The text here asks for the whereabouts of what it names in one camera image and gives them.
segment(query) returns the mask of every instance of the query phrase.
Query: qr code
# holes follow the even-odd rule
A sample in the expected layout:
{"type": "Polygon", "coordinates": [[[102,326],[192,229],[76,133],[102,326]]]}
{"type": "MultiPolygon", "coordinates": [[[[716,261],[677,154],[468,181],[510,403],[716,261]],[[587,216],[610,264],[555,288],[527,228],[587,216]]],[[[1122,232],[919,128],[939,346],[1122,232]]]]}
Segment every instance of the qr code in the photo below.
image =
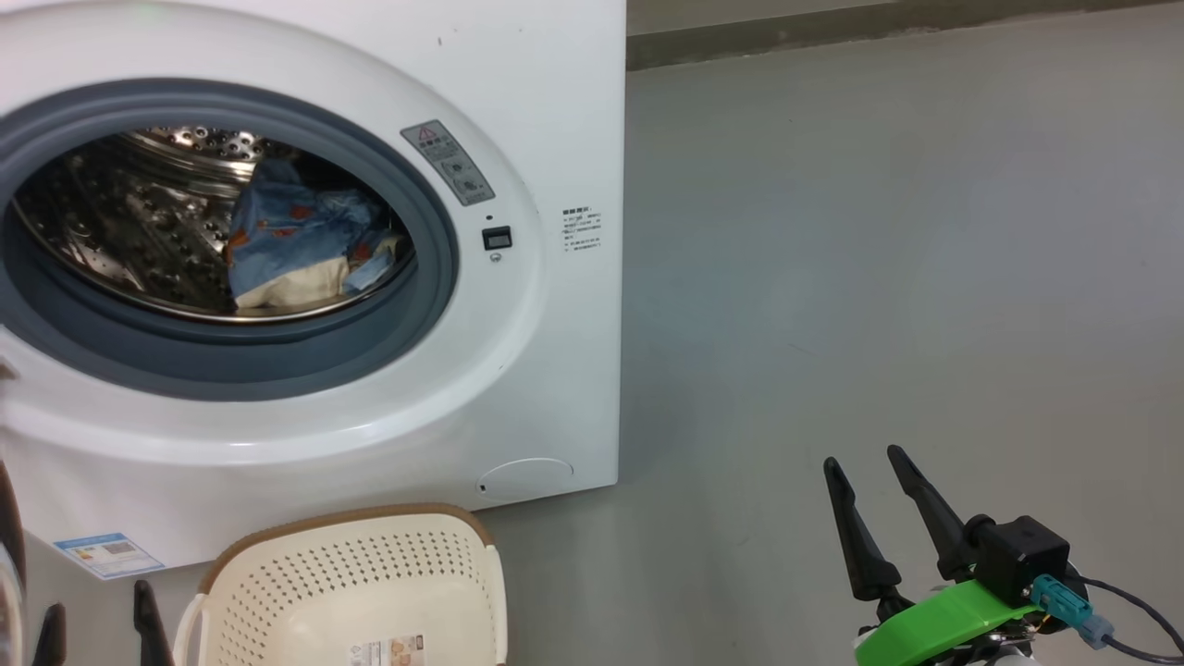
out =
{"type": "Polygon", "coordinates": [[[124,552],[133,552],[133,551],[135,551],[136,546],[129,544],[128,542],[118,542],[118,543],[114,543],[114,544],[104,544],[103,545],[103,550],[105,550],[107,552],[109,552],[111,555],[122,555],[124,552]]]}

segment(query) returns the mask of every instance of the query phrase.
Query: gray rubber seal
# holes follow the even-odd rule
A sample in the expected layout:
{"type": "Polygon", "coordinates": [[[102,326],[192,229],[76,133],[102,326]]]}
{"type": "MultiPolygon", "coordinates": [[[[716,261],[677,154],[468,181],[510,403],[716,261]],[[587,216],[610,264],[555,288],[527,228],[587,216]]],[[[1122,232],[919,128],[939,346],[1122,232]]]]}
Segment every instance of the gray rubber seal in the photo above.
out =
{"type": "Polygon", "coordinates": [[[146,79],[70,90],[0,119],[0,211],[59,154],[140,127],[234,127],[348,169],[395,210],[416,260],[371,297],[323,316],[249,326],[141,309],[90,286],[0,219],[0,324],[41,352],[114,384],[201,401],[264,401],[363,377],[406,353],[444,312],[457,276],[453,225],[423,177],[385,142],[264,90],[146,79]]]}

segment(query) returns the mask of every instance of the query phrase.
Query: blue connector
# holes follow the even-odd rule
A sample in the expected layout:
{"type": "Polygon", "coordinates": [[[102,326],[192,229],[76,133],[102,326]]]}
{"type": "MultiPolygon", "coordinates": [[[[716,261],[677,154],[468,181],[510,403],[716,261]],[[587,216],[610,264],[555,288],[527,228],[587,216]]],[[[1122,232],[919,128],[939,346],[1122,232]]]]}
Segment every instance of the blue connector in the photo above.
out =
{"type": "Polygon", "coordinates": [[[1094,604],[1048,574],[1032,581],[1032,591],[1028,597],[1044,613],[1076,629],[1081,640],[1094,649],[1106,647],[1103,636],[1114,635],[1114,625],[1101,615],[1094,615],[1094,604]]]}

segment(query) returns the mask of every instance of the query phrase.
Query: washing machine door opening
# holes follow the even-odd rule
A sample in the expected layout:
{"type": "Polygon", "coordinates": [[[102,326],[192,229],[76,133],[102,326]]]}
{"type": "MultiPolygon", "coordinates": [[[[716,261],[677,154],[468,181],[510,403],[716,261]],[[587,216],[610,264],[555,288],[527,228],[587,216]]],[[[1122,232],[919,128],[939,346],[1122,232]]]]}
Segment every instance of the washing machine door opening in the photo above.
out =
{"type": "Polygon", "coordinates": [[[398,151],[253,88],[43,98],[0,119],[0,325],[131,389],[332,389],[413,347],[456,283],[448,211],[398,151]]]}

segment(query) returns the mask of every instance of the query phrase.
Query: basket label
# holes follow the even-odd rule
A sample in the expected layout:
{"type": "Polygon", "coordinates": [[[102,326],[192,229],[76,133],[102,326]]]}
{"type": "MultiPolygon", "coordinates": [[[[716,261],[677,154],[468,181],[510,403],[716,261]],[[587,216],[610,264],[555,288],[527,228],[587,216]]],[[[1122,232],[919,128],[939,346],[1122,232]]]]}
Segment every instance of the basket label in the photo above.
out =
{"type": "Polygon", "coordinates": [[[69,542],[53,542],[53,545],[66,557],[82,564],[104,581],[165,568],[156,558],[118,532],[101,537],[70,539],[69,542]]]}
{"type": "Polygon", "coordinates": [[[346,666],[426,666],[423,634],[349,646],[346,666]]]}

